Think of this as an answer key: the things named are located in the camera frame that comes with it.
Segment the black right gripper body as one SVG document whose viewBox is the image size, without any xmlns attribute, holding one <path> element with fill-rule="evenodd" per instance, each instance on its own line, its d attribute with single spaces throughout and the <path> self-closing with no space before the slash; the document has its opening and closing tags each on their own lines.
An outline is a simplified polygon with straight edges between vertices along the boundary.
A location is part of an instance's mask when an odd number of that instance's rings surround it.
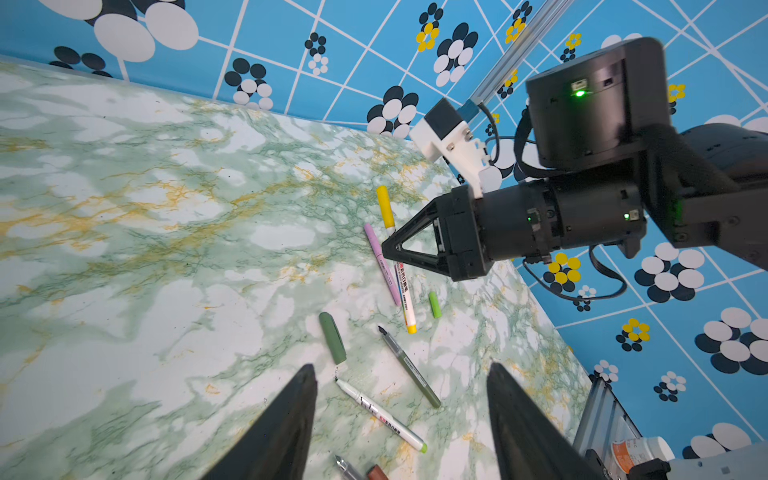
<svg viewBox="0 0 768 480">
<path fill-rule="evenodd" d="M 639 189 L 625 179 L 537 180 L 477 199 L 462 185 L 436 206 L 438 271 L 454 281 L 484 276 L 498 261 L 538 263 L 557 250 L 601 244 L 632 258 L 647 231 Z"/>
</svg>

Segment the pink pen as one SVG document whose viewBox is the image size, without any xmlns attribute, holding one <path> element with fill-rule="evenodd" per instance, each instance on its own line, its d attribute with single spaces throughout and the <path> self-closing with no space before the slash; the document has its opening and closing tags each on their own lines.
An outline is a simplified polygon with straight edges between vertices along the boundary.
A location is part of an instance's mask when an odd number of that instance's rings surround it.
<svg viewBox="0 0 768 480">
<path fill-rule="evenodd" d="M 395 276 L 393 275 L 392 268 L 388 265 L 387 261 L 384 258 L 383 251 L 381 248 L 381 244 L 378 240 L 378 237 L 376 236 L 373 227 L 368 223 L 364 225 L 364 232 L 368 239 L 371 250 L 376 258 L 379 269 L 383 275 L 384 281 L 392 296 L 392 299 L 396 306 L 400 306 L 401 297 L 400 297 L 399 289 L 397 286 L 397 282 L 395 280 Z"/>
</svg>

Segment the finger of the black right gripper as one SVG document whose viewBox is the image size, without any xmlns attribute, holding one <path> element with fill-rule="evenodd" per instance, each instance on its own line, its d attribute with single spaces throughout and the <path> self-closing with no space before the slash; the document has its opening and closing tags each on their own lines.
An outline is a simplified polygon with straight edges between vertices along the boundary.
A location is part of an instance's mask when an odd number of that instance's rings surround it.
<svg viewBox="0 0 768 480">
<path fill-rule="evenodd" d="M 419 210 L 410 220 L 396 228 L 391 201 L 388 196 L 381 197 L 381 215 L 385 230 L 389 236 L 381 245 L 382 249 L 402 249 L 403 244 L 410 238 L 431 225 L 438 218 L 437 200 L 430 201 Z"/>
<path fill-rule="evenodd" d="M 426 271 L 447 275 L 447 263 L 440 255 L 403 250 L 401 245 L 385 242 L 382 244 L 382 252 L 386 259 L 395 263 L 410 265 Z"/>
</svg>

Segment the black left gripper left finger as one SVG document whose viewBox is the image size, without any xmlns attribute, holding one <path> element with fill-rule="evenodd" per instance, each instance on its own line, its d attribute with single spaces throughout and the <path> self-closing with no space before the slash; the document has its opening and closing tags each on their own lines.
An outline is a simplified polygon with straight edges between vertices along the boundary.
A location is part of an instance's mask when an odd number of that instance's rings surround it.
<svg viewBox="0 0 768 480">
<path fill-rule="evenodd" d="M 303 365 L 206 479 L 301 479 L 311 442 L 317 380 Z"/>
</svg>

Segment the white pen yellow end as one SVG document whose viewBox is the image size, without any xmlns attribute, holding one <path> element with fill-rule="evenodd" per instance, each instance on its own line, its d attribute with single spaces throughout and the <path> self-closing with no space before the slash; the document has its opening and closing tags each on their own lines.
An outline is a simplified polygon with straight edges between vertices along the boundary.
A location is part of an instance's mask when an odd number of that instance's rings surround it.
<svg viewBox="0 0 768 480">
<path fill-rule="evenodd" d="M 386 186 L 379 186 L 376 189 L 377 199 L 384 222 L 385 229 L 392 236 L 396 232 L 394 216 Z M 413 309 L 413 301 L 410 293 L 410 285 L 407 280 L 406 271 L 403 263 L 395 262 L 395 274 L 398 282 L 401 304 L 404 312 L 404 321 L 409 334 L 416 334 L 418 328 L 416 325 L 416 316 Z"/>
</svg>

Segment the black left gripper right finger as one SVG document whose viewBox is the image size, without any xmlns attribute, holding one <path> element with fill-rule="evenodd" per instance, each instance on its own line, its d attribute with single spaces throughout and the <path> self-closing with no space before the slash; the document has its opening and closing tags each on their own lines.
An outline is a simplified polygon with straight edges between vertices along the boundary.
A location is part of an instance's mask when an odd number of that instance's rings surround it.
<svg viewBox="0 0 768 480">
<path fill-rule="evenodd" d="M 490 424 L 503 479 L 598 479 L 524 389 L 497 362 L 486 381 Z"/>
</svg>

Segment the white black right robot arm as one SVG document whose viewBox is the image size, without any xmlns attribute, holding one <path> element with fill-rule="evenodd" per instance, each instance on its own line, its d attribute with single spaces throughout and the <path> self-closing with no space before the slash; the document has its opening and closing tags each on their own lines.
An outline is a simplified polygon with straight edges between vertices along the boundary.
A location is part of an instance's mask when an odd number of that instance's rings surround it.
<svg viewBox="0 0 768 480">
<path fill-rule="evenodd" d="M 676 131 L 657 40 L 617 43 L 526 89 L 513 153 L 533 142 L 539 163 L 522 164 L 516 186 L 492 182 L 495 157 L 449 102 L 412 129 L 423 155 L 464 182 L 385 240 L 387 259 L 462 281 L 570 248 L 615 245 L 630 258 L 654 223 L 676 247 L 716 246 L 766 267 L 767 136 L 724 123 Z"/>
</svg>

